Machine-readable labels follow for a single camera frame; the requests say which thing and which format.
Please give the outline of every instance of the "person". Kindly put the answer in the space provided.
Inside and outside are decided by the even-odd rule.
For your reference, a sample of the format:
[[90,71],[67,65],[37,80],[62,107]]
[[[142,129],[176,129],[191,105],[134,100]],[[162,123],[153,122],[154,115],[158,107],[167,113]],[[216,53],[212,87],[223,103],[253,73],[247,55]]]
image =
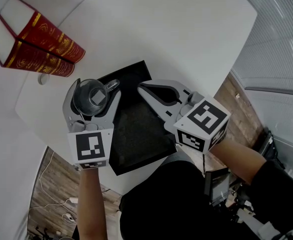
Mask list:
[[[293,230],[293,179],[256,151],[224,139],[210,152],[250,185],[254,212],[286,234]],[[122,197],[124,240],[257,239],[209,205],[204,177],[190,161],[164,161],[147,180]],[[81,171],[78,202],[81,240],[106,240],[106,218],[98,169]]]

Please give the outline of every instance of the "white cube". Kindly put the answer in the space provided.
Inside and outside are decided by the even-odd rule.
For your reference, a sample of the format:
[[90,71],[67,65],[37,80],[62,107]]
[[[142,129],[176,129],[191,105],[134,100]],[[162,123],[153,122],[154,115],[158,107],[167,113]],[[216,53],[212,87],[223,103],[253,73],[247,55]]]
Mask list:
[[84,130],[67,134],[74,164],[81,169],[109,165],[113,129]]
[[214,98],[202,99],[174,124],[178,143],[207,153],[227,130],[231,114]]

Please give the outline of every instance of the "black shirt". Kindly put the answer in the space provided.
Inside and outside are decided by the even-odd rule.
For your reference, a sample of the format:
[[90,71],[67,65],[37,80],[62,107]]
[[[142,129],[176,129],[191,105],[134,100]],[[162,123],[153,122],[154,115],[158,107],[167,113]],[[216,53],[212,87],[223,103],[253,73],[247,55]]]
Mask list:
[[[248,239],[250,233],[240,224],[213,210],[203,191],[204,178],[192,163],[174,161],[159,167],[123,196],[123,239]],[[270,221],[283,234],[293,229],[293,180],[285,171],[266,162],[250,193],[254,212],[266,220],[262,223]]]

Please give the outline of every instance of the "book spine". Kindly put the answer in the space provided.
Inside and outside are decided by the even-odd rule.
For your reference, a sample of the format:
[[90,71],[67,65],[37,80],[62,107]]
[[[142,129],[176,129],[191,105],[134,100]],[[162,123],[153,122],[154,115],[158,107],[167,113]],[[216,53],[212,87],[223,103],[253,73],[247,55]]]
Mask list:
[[46,17],[23,0],[19,0],[34,10],[34,14],[24,27],[18,39],[37,46],[46,52],[62,57],[72,63],[79,62],[86,51],[70,37],[53,25]]
[[75,69],[74,64],[20,40],[15,40],[3,67],[60,77],[70,76]]

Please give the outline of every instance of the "white cable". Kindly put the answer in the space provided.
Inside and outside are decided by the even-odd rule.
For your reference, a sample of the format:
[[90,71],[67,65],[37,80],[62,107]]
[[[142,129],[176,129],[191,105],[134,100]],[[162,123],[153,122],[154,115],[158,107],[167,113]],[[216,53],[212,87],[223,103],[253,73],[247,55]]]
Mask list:
[[52,200],[54,200],[55,202],[57,203],[48,203],[47,205],[45,206],[36,206],[36,207],[32,207],[30,208],[29,210],[33,209],[33,208],[45,208],[49,205],[54,205],[54,206],[62,206],[64,207],[65,209],[67,209],[69,212],[73,213],[74,215],[77,215],[76,213],[74,213],[73,211],[71,211],[70,209],[68,209],[67,207],[65,207],[64,205],[67,203],[67,201],[69,201],[70,199],[67,199],[64,203],[60,203],[58,202],[57,200],[55,200],[51,195],[49,195],[48,192],[46,192],[44,189],[43,189],[43,186],[42,186],[42,182],[41,182],[41,178],[42,178],[42,175],[45,173],[45,171],[47,170],[47,168],[49,167],[51,161],[52,161],[52,158],[53,158],[53,155],[55,154],[55,151],[53,151],[52,153],[52,156],[51,156],[51,159],[50,159],[50,162],[48,162],[47,166],[45,167],[44,171],[41,173],[41,176],[39,178],[39,181],[40,181],[40,185],[41,185],[41,189],[43,190],[44,193],[46,193]]
[[61,216],[61,219],[62,219],[65,223],[68,223],[69,225],[75,225],[75,224],[77,224],[76,222],[74,222],[74,223],[69,223],[68,221],[66,221],[66,220],[63,218],[63,215],[67,215],[67,214],[64,213],[64,214],[62,214],[62,216]]

